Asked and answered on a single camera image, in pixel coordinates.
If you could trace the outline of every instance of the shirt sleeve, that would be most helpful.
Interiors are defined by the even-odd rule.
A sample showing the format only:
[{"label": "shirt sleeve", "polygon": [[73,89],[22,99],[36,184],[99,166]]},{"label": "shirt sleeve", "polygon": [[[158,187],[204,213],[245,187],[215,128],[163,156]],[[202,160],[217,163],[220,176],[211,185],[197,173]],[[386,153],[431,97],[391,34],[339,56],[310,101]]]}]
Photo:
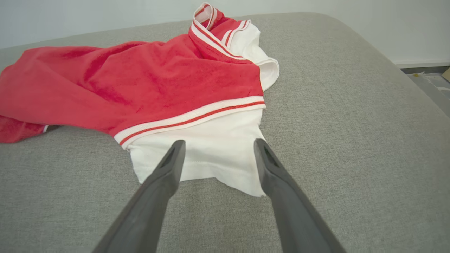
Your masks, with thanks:
[{"label": "shirt sleeve", "polygon": [[46,132],[47,126],[0,115],[0,143],[14,143]]},{"label": "shirt sleeve", "polygon": [[231,32],[229,49],[233,54],[242,55],[260,68],[260,81],[263,91],[269,89],[279,76],[278,61],[267,56],[259,47],[260,31],[251,22],[243,29]]}]

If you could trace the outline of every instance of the white fabric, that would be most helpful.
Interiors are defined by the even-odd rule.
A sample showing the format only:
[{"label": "white fabric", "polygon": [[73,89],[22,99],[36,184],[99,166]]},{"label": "white fabric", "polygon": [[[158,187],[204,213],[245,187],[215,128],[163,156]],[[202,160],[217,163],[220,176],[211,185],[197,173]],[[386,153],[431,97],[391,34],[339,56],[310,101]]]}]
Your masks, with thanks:
[{"label": "white fabric", "polygon": [[[278,78],[279,65],[259,47],[259,34],[250,23],[230,38],[229,50],[260,67],[261,87],[267,90]],[[246,194],[264,196],[253,152],[254,140],[264,138],[259,130],[261,117],[262,109],[256,108],[134,139],[128,150],[139,182],[153,172],[173,142],[185,140],[181,181],[215,177]]]},{"label": "white fabric", "polygon": [[256,26],[249,23],[245,30],[235,32],[229,49],[232,54],[241,55],[259,66],[261,87],[265,91],[278,79],[279,65],[259,47],[260,33]]}]

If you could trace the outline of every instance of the red stripe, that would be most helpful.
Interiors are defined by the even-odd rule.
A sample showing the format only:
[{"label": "red stripe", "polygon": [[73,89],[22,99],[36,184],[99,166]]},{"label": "red stripe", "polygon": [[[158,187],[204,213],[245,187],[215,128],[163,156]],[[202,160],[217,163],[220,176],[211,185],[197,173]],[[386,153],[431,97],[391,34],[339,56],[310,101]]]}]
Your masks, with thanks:
[{"label": "red stripe", "polygon": [[206,9],[206,7],[208,7],[208,6],[209,6],[209,5],[203,6],[203,9],[199,10],[199,11],[195,14],[195,16],[199,15],[200,13],[202,13],[202,12]]},{"label": "red stripe", "polygon": [[228,34],[228,37],[226,38],[226,41],[225,41],[225,45],[226,45],[226,46],[228,46],[228,40],[230,39],[231,34],[232,34],[234,31],[231,31],[231,32]]},{"label": "red stripe", "polygon": [[200,29],[197,24],[195,23],[195,21],[193,22],[194,26],[197,28],[197,30],[199,30],[201,33],[203,33],[206,37],[208,37],[212,42],[214,42],[216,45],[218,45],[219,47],[221,47],[223,50],[225,50],[225,52],[227,52],[229,55],[232,55],[234,57],[238,57],[238,58],[242,58],[242,56],[237,56],[234,55],[232,53],[230,53],[228,50],[225,49],[225,47],[223,47],[221,44],[217,43],[215,40],[213,40],[211,38],[211,36],[209,36],[205,31],[203,31],[202,29]]},{"label": "red stripe", "polygon": [[156,126],[156,127],[152,127],[152,128],[147,128],[144,130],[141,130],[139,132],[130,134],[129,136],[125,137],[121,142],[120,145],[124,144],[127,140],[129,140],[130,138],[136,136],[136,135],[140,135],[142,133],[148,132],[148,131],[152,131],[152,130],[156,130],[156,129],[161,129],[161,128],[167,128],[167,127],[177,127],[177,126],[181,126],[181,125],[185,125],[194,121],[197,121],[199,119],[202,119],[204,117],[208,117],[210,115],[216,114],[216,113],[220,113],[223,111],[228,111],[228,110],[232,110],[232,109],[237,109],[237,108],[244,108],[244,107],[248,107],[248,106],[253,106],[253,105],[257,105],[257,104],[264,104],[264,101],[258,101],[258,102],[253,102],[253,103],[249,103],[249,104],[242,104],[242,105],[235,105],[235,106],[229,106],[229,107],[225,107],[225,108],[221,108],[221,109],[217,109],[214,110],[212,112],[206,113],[204,115],[195,117],[193,119],[184,121],[184,122],[180,122],[180,123],[176,123],[176,124],[172,124],[172,125],[167,125],[167,126]]},{"label": "red stripe", "polygon": [[211,7],[211,9],[212,9],[212,13],[211,13],[211,16],[209,17],[209,23],[206,26],[207,30],[211,29],[212,24],[214,24],[214,20],[212,20],[212,18],[214,17],[214,13],[215,13],[216,9],[214,9],[214,7]]}]

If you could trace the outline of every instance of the clothing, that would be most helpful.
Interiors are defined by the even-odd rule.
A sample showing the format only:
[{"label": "clothing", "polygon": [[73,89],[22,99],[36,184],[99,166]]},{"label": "clothing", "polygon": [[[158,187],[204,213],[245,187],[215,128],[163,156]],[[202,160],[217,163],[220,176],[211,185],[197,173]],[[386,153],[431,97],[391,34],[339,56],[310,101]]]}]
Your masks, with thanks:
[{"label": "clothing", "polygon": [[[165,153],[173,138],[189,139],[186,161],[205,163],[214,155],[211,145],[227,152],[235,148],[225,145],[232,136],[262,137],[262,92],[275,82],[279,67],[258,44],[259,30],[250,20],[235,21],[204,3],[188,34],[166,43],[27,50],[0,76],[0,141],[38,135],[47,125],[96,129],[131,152],[140,182],[162,158],[156,149]],[[193,150],[203,153],[194,158]],[[254,157],[248,156],[208,162],[220,170],[184,166],[182,180],[228,174],[221,181],[233,186],[235,171],[249,170]],[[250,171],[248,178],[254,178],[256,167]],[[256,186],[243,191],[263,194]]]}]

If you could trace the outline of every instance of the gray cushion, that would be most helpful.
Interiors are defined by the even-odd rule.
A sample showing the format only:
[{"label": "gray cushion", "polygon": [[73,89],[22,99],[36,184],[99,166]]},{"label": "gray cushion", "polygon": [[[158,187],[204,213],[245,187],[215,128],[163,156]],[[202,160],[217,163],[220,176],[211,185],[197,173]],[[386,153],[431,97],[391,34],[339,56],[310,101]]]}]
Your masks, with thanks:
[{"label": "gray cushion", "polygon": [[[261,130],[342,245],[360,251],[450,248],[450,119],[373,46],[321,14],[256,15],[280,63]],[[73,36],[0,50],[166,41],[189,22]],[[112,137],[61,127],[0,145],[0,251],[90,251],[139,187]],[[215,179],[182,182],[158,249],[280,251],[270,199]]]}]

